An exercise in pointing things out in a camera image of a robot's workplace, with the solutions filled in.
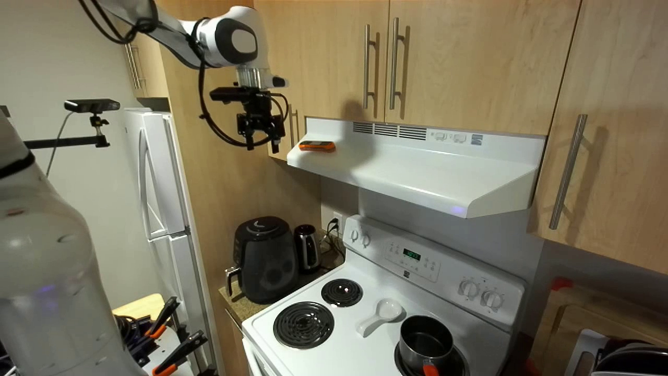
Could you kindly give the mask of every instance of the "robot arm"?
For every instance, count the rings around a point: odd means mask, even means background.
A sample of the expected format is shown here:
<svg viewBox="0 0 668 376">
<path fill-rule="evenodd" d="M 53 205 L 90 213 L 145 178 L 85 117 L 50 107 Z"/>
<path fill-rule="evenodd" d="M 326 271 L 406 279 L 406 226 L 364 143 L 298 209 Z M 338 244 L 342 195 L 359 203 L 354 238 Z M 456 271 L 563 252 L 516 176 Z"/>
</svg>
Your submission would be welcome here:
<svg viewBox="0 0 668 376">
<path fill-rule="evenodd" d="M 264 144 L 254 143 L 252 133 L 264 131 L 274 144 L 274 150 L 278 150 L 288 108 L 279 108 L 279 116 L 272 116 L 274 97 L 279 94 L 272 94 L 270 88 L 282 85 L 282 79 L 270 75 L 265 36 L 252 8 L 231 6 L 221 16 L 180 22 L 160 12 L 154 6 L 154 0 L 79 0 L 79 5 L 96 27 L 116 45 L 131 43 L 140 32 L 169 49 L 184 65 L 201 67 L 201 73 L 203 65 L 237 67 L 239 85 L 218 88 L 210 93 L 210 99 L 245 104 L 245 112 L 239 116 L 239 131 L 245 137 L 245 143 L 239 143 L 216 128 L 204 104 L 203 117 L 210 129 L 230 144 L 252 148 Z M 128 24 L 129 32 L 121 36 L 106 14 Z"/>
</svg>

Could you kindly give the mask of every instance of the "white refrigerator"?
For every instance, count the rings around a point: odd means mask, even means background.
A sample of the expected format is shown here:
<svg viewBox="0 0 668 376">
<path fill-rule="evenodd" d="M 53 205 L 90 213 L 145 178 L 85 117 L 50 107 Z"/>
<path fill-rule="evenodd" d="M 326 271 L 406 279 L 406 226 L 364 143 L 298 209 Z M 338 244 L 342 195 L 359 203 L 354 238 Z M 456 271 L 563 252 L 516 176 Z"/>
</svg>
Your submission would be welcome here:
<svg viewBox="0 0 668 376">
<path fill-rule="evenodd" d="M 120 125 L 129 141 L 147 242 L 162 279 L 159 293 L 162 298 L 177 297 L 180 322 L 190 332 L 203 331 L 209 339 L 188 361 L 193 374 L 218 369 L 218 332 L 171 116 L 121 108 Z"/>
</svg>

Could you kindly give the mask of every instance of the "range hood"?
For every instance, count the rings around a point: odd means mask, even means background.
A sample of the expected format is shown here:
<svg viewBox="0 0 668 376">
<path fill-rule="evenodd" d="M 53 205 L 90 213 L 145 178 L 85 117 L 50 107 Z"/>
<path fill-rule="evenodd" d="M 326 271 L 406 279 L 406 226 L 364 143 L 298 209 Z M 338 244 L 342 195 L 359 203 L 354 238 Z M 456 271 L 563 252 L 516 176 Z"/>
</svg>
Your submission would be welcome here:
<svg viewBox="0 0 668 376">
<path fill-rule="evenodd" d="M 288 152 L 288 166 L 456 218 L 530 205 L 544 139 L 306 120 L 303 143 L 334 152 Z"/>
</svg>

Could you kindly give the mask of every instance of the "white stove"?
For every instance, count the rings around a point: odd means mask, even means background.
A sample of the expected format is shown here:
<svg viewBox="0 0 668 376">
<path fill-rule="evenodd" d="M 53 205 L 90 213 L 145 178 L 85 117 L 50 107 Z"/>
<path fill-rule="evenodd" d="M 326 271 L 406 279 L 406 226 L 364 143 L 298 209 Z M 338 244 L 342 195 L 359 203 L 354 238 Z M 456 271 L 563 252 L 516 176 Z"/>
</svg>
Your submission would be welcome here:
<svg viewBox="0 0 668 376">
<path fill-rule="evenodd" d="M 464 374 L 502 372 L 525 297 L 517 279 L 370 218 L 347 220 L 345 244 L 342 265 L 243 322 L 252 374 L 401 376 L 394 352 L 410 316 L 430 316 L 452 331 Z M 361 286 L 359 303 L 326 303 L 323 286 L 340 279 Z M 358 327 L 383 298 L 399 302 L 406 316 L 364 339 Z M 275 317 L 297 303 L 318 303 L 334 316 L 321 345 L 297 349 L 275 336 Z"/>
</svg>

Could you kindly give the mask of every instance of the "oven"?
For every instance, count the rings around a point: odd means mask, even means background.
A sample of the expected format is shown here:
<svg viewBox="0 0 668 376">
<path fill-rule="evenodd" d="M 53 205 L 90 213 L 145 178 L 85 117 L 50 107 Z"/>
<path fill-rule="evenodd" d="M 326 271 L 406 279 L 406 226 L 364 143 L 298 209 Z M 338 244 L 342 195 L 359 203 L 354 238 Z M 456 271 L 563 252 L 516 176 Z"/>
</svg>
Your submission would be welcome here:
<svg viewBox="0 0 668 376">
<path fill-rule="evenodd" d="M 370 218 L 347 218 L 342 240 L 342 265 L 243 322 L 252 374 L 414 376 L 399 343 L 401 323 L 416 316 L 452 332 L 454 352 L 436 374 L 502 372 L 522 280 Z M 401 316 L 365 328 L 383 302 L 397 303 Z"/>
</svg>

